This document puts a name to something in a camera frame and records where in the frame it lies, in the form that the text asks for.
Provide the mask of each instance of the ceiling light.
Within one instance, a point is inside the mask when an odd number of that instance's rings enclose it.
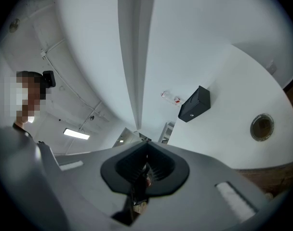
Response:
[[[83,133],[78,133],[75,132],[73,130],[70,129],[65,129],[65,131],[63,132],[65,135],[71,136],[71,137],[75,137],[75,138],[79,138],[79,139],[84,139],[87,140],[89,138],[89,135],[83,134]]]
[[[69,169],[72,169],[72,168],[80,167],[82,165],[83,165],[82,161],[77,161],[77,162],[73,162],[73,163],[70,163],[70,164],[60,165],[60,169],[62,171],[65,171],[65,170],[69,170]]]
[[[34,121],[34,116],[28,116],[27,121],[32,123]]]

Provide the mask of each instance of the white cable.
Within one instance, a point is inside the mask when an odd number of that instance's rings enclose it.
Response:
[[[60,40],[59,42],[57,42],[56,44],[54,44],[53,46],[51,46],[48,50],[46,50],[46,54],[50,51],[52,51],[55,47],[57,47],[59,44],[63,43],[65,41],[65,38]]]
[[[47,62],[50,64],[50,66],[54,69],[54,71],[58,74],[58,76],[61,78],[61,80],[68,86],[68,88],[77,96],[79,97],[79,99],[89,108],[94,109],[92,106],[88,105],[80,96],[78,93],[76,93],[67,83],[66,81],[62,78],[62,76],[59,74],[59,72],[55,69],[55,67],[52,65],[52,63],[50,62],[49,58],[44,55],[43,57],[45,57],[45,59],[47,60]]]

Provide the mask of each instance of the gray device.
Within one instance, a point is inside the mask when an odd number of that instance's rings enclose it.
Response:
[[[79,167],[60,168],[78,161]],[[120,170],[125,161],[130,167]],[[145,192],[146,211],[128,226],[112,217],[124,211],[131,195],[128,173],[133,176],[144,163],[157,177]],[[285,197],[269,203],[254,184],[218,160],[166,144],[135,142],[56,158],[48,145],[13,128],[0,129],[0,182],[31,223],[50,231],[256,230]],[[217,187],[222,183],[249,207],[250,218],[240,221]]]

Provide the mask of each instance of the black box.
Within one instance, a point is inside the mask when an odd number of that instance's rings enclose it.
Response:
[[[44,76],[44,78],[48,84],[48,86],[47,86],[48,88],[55,87],[56,83],[55,83],[53,71],[44,71],[42,73],[42,75]]]
[[[178,117],[188,122],[211,107],[210,92],[199,86],[193,95],[182,105]]]

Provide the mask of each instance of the brown floor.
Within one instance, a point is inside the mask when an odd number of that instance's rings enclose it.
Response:
[[[286,94],[293,106],[293,87]],[[293,163],[266,169],[238,170],[238,172],[265,193],[272,193],[274,197],[293,185]]]
[[[139,214],[143,214],[143,212],[146,210],[147,208],[147,203],[146,202],[143,202],[142,204],[140,205],[136,205],[133,207],[133,210]]]

